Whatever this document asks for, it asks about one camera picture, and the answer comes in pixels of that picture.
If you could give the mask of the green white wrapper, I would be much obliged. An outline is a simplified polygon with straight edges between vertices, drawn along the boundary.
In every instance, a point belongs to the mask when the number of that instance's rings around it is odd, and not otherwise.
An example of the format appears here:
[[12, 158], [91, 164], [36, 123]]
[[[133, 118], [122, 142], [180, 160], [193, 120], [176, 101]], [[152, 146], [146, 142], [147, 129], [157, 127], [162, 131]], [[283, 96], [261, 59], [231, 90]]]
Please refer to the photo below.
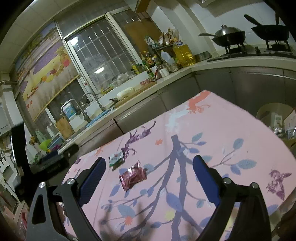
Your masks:
[[125, 162], [124, 153], [122, 151], [112, 154], [109, 157], [109, 167], [116, 168]]

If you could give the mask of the red foil wrapper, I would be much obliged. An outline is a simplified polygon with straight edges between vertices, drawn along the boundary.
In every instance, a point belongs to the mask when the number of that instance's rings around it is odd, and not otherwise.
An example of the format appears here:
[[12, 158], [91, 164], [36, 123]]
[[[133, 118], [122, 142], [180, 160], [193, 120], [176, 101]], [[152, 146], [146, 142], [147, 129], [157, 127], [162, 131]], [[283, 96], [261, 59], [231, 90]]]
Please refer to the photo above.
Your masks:
[[119, 175], [119, 180], [124, 191], [130, 190], [135, 184], [147, 179], [147, 169], [142, 168], [140, 161]]

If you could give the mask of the chrome kitchen faucet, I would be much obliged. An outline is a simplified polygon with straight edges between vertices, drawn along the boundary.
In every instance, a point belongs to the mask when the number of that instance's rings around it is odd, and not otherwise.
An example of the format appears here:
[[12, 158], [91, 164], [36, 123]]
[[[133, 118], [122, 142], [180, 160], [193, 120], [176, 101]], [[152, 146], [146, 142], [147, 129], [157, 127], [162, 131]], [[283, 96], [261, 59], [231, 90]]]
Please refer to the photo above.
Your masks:
[[75, 117], [81, 117], [90, 123], [98, 114], [103, 113], [103, 108], [95, 94], [88, 92], [83, 94], [79, 102], [74, 98], [67, 100], [62, 104], [60, 111], [68, 121], [74, 120]]

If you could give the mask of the beige trash bin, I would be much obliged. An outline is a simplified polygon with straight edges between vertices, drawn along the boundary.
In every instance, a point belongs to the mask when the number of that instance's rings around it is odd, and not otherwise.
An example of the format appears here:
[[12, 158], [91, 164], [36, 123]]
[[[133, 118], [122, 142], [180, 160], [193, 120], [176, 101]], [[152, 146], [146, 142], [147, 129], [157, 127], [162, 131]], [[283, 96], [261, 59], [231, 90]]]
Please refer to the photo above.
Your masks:
[[287, 104], [268, 103], [257, 111], [256, 118], [264, 123], [277, 137], [287, 138], [285, 120], [294, 110]]

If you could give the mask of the wooden cutting board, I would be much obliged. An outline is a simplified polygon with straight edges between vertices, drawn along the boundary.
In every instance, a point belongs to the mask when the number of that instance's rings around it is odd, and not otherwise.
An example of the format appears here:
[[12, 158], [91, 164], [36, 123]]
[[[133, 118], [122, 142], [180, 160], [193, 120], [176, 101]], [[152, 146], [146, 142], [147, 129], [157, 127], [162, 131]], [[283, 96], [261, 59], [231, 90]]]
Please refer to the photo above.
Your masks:
[[74, 134], [74, 130], [64, 116], [56, 122], [56, 127], [65, 140], [69, 139], [69, 137]]

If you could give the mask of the pink floral tablecloth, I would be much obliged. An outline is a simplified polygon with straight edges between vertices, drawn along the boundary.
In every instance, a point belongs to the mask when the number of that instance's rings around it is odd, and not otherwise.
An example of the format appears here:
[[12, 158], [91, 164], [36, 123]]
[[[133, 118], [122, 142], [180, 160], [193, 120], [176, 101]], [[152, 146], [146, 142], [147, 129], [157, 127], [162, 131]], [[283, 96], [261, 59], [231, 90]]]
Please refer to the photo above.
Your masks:
[[[195, 240], [215, 205], [192, 166], [200, 155], [236, 184], [256, 182], [269, 213], [295, 199], [295, 158], [266, 125], [207, 90], [133, 131], [78, 158], [76, 178], [98, 157], [122, 151], [125, 162], [106, 168], [83, 211], [103, 240]], [[124, 191], [119, 175], [140, 161], [147, 179]]]

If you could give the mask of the white mug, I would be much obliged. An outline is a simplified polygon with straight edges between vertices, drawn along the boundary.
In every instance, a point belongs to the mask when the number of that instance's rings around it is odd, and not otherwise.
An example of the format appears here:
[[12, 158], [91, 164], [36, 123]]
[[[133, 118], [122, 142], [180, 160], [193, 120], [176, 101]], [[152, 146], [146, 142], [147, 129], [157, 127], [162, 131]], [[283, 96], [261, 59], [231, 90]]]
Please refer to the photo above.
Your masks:
[[169, 71], [167, 68], [163, 68], [159, 70], [160, 75], [164, 78], [170, 75]]

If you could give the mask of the large cooking oil bottle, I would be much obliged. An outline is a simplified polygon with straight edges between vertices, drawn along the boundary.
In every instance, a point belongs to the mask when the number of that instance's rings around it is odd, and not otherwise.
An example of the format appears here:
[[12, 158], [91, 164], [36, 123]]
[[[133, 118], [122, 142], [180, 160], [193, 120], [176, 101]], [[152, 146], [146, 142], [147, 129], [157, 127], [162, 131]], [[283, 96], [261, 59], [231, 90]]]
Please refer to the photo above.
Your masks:
[[179, 40], [174, 42], [173, 51], [182, 67], [188, 67], [196, 64], [194, 55], [192, 54], [189, 46]]

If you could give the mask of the white plastic jug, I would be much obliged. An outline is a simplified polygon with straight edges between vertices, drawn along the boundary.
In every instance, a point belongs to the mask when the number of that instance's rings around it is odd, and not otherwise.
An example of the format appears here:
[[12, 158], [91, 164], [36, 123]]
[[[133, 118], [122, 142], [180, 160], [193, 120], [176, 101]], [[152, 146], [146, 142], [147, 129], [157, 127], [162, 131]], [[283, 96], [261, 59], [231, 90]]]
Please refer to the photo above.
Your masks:
[[174, 65], [175, 64], [175, 60], [170, 56], [170, 54], [168, 52], [165, 51], [161, 51], [161, 58], [168, 63], [168, 65]]

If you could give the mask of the steel wok with lid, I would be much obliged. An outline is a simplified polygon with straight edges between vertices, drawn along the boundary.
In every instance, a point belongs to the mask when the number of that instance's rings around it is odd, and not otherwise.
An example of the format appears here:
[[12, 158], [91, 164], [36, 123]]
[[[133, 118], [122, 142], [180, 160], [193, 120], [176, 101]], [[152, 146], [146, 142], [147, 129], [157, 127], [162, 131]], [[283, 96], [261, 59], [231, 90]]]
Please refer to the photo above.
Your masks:
[[200, 33], [198, 36], [212, 37], [212, 41], [221, 47], [242, 44], [246, 38], [245, 31], [235, 27], [227, 27], [226, 25], [222, 25], [221, 29], [215, 34]]

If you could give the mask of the gas stove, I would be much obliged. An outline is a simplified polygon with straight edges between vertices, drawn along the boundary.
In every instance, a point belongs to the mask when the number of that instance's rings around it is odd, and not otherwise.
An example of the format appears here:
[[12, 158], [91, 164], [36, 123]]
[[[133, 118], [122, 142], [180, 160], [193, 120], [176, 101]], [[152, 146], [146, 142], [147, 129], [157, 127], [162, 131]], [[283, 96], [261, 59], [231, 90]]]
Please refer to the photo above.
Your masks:
[[207, 60], [208, 62], [226, 60], [231, 58], [240, 58], [240, 57], [254, 57], [254, 56], [276, 56], [276, 57], [287, 57], [295, 59], [295, 50], [293, 50], [287, 41], [283, 43], [267, 42], [266, 46], [259, 48], [258, 46], [249, 46], [249, 45], [238, 45], [237, 47], [226, 47], [226, 53], [220, 56], [211, 58]]

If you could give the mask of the black frying pan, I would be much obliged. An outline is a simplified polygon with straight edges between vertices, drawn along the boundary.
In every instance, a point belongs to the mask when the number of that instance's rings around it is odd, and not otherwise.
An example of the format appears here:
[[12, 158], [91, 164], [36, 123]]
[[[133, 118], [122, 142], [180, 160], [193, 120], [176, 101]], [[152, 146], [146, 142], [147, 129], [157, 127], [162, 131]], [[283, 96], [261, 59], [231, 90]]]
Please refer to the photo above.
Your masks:
[[290, 33], [288, 28], [283, 25], [262, 25], [253, 17], [245, 14], [244, 17], [255, 25], [252, 31], [265, 41], [287, 41]]

